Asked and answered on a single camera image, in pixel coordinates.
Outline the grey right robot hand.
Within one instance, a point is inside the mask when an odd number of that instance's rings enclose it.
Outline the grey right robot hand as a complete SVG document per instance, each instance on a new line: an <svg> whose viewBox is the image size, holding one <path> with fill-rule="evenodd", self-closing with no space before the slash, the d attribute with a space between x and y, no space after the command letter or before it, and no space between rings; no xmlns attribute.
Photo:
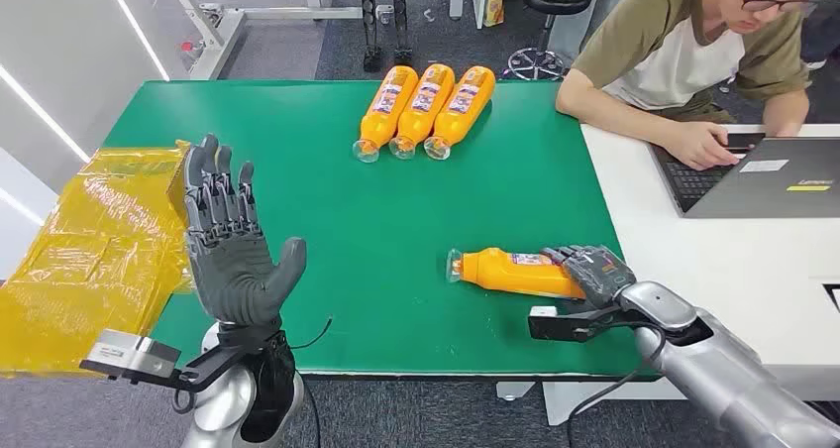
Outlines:
<svg viewBox="0 0 840 448"><path fill-rule="evenodd" d="M612 305L625 287L637 282L634 272L605 246L545 247L541 254L561 267L595 308Z"/></svg>

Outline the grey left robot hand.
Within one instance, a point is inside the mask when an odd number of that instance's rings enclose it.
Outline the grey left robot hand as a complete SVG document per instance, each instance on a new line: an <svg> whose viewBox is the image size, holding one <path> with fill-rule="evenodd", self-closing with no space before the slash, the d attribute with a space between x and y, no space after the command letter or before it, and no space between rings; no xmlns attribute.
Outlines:
<svg viewBox="0 0 840 448"><path fill-rule="evenodd" d="M232 150L213 134L185 157L186 249L199 301L221 323L274 325L303 276L306 241L288 238L275 262L257 213L254 165L232 178Z"/></svg>

